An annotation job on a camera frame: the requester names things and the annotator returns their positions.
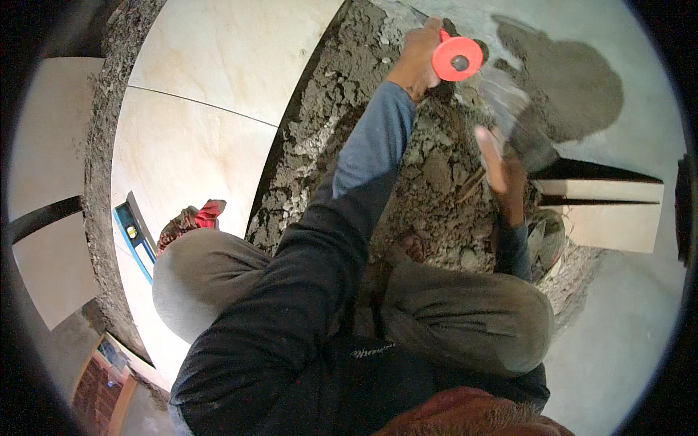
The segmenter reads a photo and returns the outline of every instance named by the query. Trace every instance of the gray concrete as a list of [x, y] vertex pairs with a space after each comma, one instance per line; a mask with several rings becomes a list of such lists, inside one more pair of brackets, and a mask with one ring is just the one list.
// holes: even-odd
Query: gray concrete
[[666, 188], [652, 255], [608, 252], [586, 308], [545, 360], [552, 397], [544, 411], [578, 436], [607, 435], [631, 410], [659, 364], [676, 321], [685, 269], [676, 261], [674, 184], [685, 152], [669, 80], [648, 39], [619, 0], [407, 0], [451, 18], [465, 35], [502, 56], [489, 16], [509, 15], [553, 40], [585, 42], [621, 76], [617, 122], [559, 147], [569, 158], [659, 177]]
[[22, 315], [24, 331], [32, 339], [41, 363], [46, 367], [63, 401], [68, 403], [82, 366], [99, 339], [99, 335], [89, 326], [80, 310], [49, 331], [34, 307], [34, 303], [31, 302], [15, 260], [9, 257], [7, 265], [3, 265], [3, 268], [7, 268], [7, 273], [13, 279], [15, 292], [13, 303], [17, 305], [18, 313]]
[[174, 433], [175, 427], [167, 411], [158, 407], [147, 387], [139, 384], [128, 406], [121, 436], [171, 436]]

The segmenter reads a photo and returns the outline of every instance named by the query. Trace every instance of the gray pants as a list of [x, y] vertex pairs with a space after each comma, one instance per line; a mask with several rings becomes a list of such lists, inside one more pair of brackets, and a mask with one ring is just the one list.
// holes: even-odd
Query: gray pants
[[[198, 229], [155, 263], [153, 300], [192, 343], [221, 312], [250, 295], [269, 258], [224, 232]], [[540, 364], [553, 333], [545, 295], [514, 276], [446, 271], [404, 262], [381, 308], [385, 337], [434, 363], [513, 377]]]

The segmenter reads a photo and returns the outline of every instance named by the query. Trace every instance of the person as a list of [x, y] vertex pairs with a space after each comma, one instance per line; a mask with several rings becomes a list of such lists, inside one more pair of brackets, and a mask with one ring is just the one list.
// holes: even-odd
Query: person
[[431, 55], [441, 26], [432, 17], [406, 36], [273, 258], [199, 229], [158, 259], [156, 309], [191, 343], [169, 402], [178, 434], [571, 435], [540, 416], [553, 313], [526, 282], [526, 175], [499, 151], [496, 130], [475, 129], [499, 203], [495, 274], [398, 256], [381, 308], [385, 337], [328, 335], [359, 287], [415, 105], [439, 83]]

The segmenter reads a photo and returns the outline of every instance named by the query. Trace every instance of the grout line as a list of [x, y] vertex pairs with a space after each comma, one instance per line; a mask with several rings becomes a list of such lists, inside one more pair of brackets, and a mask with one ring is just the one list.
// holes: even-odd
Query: grout line
[[259, 121], [260, 123], [264, 123], [264, 124], [266, 124], [267, 126], [271, 126], [271, 127], [274, 127], [274, 128], [279, 128], [278, 126], [275, 126], [275, 125], [272, 124], [272, 123], [267, 123], [266, 121], [262, 121], [262, 120], [260, 120], [260, 119], [254, 118], [254, 117], [252, 117], [252, 116], [245, 115], [245, 114], [241, 114], [241, 113], [239, 113], [239, 112], [235, 112], [234, 110], [225, 109], [224, 107], [220, 107], [220, 106], [210, 105], [209, 103], [204, 103], [204, 102], [202, 102], [202, 101], [193, 100], [193, 99], [191, 99], [191, 98], [178, 96], [178, 95], [175, 95], [175, 94], [171, 94], [171, 93], [169, 93], [169, 92], [157, 91], [157, 90], [155, 90], [155, 89], [142, 88], [142, 87], [137, 87], [137, 86], [134, 86], [134, 85], [126, 85], [126, 87], [128, 87], [128, 88], [142, 89], [143, 91], [156, 92], [156, 93], [164, 94], [164, 95], [166, 95], [166, 96], [171, 96], [171, 97], [183, 98], [184, 100], [193, 101], [194, 103], [199, 103], [200, 105], [206, 105], [206, 106], [210, 106], [210, 107], [215, 107], [216, 109], [224, 110], [224, 111], [226, 111], [226, 112], [230, 112], [231, 114], [236, 114], [236, 115], [239, 115], [239, 116], [244, 116], [245, 118], [249, 118], [249, 119], [252, 119], [252, 120], [254, 120], [254, 121]]

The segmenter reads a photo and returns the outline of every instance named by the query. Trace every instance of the hand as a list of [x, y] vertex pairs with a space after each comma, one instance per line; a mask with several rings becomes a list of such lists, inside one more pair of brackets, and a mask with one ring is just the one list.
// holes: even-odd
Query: hand
[[442, 25], [441, 18], [432, 15], [424, 23], [424, 28], [409, 31], [405, 35], [400, 59], [385, 78], [400, 85], [415, 103], [423, 99], [427, 88], [434, 88], [440, 82], [431, 65], [431, 57], [441, 43], [438, 31]]
[[499, 203], [502, 224], [516, 227], [524, 221], [526, 171], [515, 154], [505, 154], [499, 128], [475, 127], [475, 139], [487, 171], [487, 181]]

